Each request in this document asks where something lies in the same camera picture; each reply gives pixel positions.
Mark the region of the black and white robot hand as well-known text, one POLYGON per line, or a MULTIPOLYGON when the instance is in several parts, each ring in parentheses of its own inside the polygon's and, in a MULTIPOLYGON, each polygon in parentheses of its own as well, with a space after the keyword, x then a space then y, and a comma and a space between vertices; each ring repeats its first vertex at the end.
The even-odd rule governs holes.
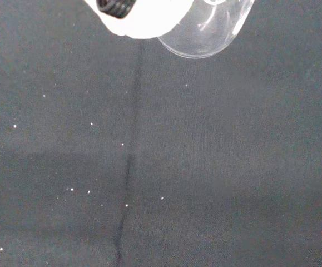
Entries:
POLYGON ((172 31, 193 1, 86 1, 105 27, 117 36, 152 39, 172 31))

